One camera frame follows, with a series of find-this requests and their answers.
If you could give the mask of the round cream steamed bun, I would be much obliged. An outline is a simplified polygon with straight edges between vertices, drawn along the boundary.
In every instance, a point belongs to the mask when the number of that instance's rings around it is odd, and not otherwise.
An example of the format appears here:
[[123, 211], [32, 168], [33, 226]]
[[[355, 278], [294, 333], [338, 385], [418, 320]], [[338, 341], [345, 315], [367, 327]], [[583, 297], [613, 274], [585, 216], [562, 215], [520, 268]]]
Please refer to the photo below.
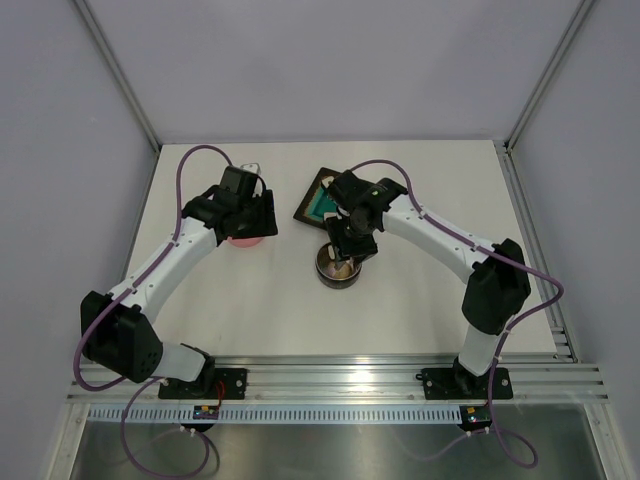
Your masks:
[[346, 280], [353, 275], [353, 267], [350, 264], [334, 264], [329, 268], [329, 274], [335, 280]]

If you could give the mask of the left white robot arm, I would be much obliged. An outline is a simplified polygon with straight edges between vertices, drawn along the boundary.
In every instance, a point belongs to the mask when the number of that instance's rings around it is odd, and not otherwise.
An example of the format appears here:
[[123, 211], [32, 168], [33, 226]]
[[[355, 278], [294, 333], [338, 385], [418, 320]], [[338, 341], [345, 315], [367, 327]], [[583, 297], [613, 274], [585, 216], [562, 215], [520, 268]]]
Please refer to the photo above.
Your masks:
[[153, 323], [191, 270], [224, 241], [274, 236], [274, 196], [255, 164], [228, 166], [221, 181], [178, 211], [173, 234], [128, 279], [81, 302], [82, 338], [74, 358], [87, 358], [142, 383], [180, 381], [195, 398], [215, 388], [215, 360], [185, 344], [162, 341]]

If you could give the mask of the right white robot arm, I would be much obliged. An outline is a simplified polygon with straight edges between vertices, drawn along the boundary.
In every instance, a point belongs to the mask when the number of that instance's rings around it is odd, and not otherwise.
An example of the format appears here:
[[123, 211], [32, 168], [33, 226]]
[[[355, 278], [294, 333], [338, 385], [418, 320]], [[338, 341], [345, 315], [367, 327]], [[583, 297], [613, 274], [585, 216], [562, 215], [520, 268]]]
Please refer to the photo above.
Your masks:
[[323, 179], [321, 187], [337, 206], [324, 218], [328, 254], [336, 264], [361, 265], [378, 252], [374, 234], [389, 233], [438, 260], [464, 284], [464, 344], [451, 369], [433, 382], [464, 398], [484, 393], [499, 337], [531, 294], [519, 244], [492, 243], [432, 216], [389, 178], [371, 183], [346, 170]]

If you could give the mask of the round steel lunch box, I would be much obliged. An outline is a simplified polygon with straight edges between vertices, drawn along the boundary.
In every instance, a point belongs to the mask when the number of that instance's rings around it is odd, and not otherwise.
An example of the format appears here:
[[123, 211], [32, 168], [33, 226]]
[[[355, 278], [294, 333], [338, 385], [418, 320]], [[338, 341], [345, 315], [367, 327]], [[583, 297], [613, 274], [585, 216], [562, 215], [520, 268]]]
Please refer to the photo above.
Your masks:
[[335, 260], [330, 256], [331, 251], [330, 243], [319, 248], [314, 262], [316, 276], [328, 288], [349, 288], [359, 279], [361, 265], [354, 260]]

